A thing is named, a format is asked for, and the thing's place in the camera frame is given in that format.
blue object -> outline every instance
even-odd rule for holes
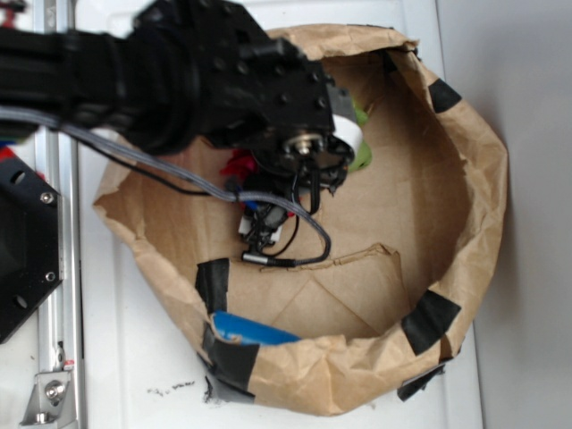
[[[259,324],[237,315],[231,315],[224,311],[215,311],[213,320],[214,327],[221,337],[227,341],[240,337],[240,345],[242,346],[253,344],[277,346],[286,342],[301,340],[300,337],[292,333],[275,329],[267,324]]]
[[[244,189],[240,185],[236,185],[236,190],[238,192],[242,192]],[[244,205],[253,212],[256,212],[256,210],[258,209],[258,204],[256,201],[244,201]]]

white wall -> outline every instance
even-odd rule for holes
[[[484,421],[572,427],[572,2],[438,6],[447,81],[510,154],[499,267],[475,324]]]

black plastic part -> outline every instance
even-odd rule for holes
[[[60,282],[58,194],[19,158],[2,160],[0,343]]]

green object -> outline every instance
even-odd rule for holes
[[[367,113],[363,109],[360,109],[356,105],[355,100],[353,103],[354,111],[356,112],[357,117],[357,125],[359,125],[360,128],[363,128],[369,119],[369,116],[367,116]],[[359,150],[356,154],[356,159],[354,159],[354,162],[349,165],[348,172],[356,172],[357,170],[366,168],[372,163],[373,157],[374,155],[372,154],[372,149],[369,147],[365,140],[362,140],[361,146],[359,147]]]

bolt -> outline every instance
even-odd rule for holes
[[[213,66],[215,70],[222,72],[226,68],[226,62],[224,61],[224,59],[216,57],[213,60]]]
[[[243,63],[242,61],[239,61],[239,63],[236,64],[236,70],[240,74],[248,74],[248,66],[245,63]]]
[[[51,192],[44,192],[42,195],[40,195],[39,199],[42,201],[42,203],[48,205],[53,204],[55,201],[54,194]]]
[[[36,423],[44,424],[50,419],[50,413],[38,413],[36,414]]]
[[[225,4],[223,6],[223,12],[225,15],[231,16],[234,13],[234,9],[229,4]]]
[[[287,92],[283,92],[278,97],[278,100],[282,105],[287,105],[290,102],[290,95]]]
[[[326,103],[325,99],[323,97],[319,97],[316,101],[315,101],[315,106],[320,109],[323,110],[326,108],[326,106],[328,106],[328,104]]]
[[[310,155],[310,148],[312,147],[312,143],[308,140],[301,140],[296,143],[296,150],[302,156]]]
[[[65,393],[65,387],[60,382],[54,380],[46,386],[44,393],[49,400],[59,400]]]

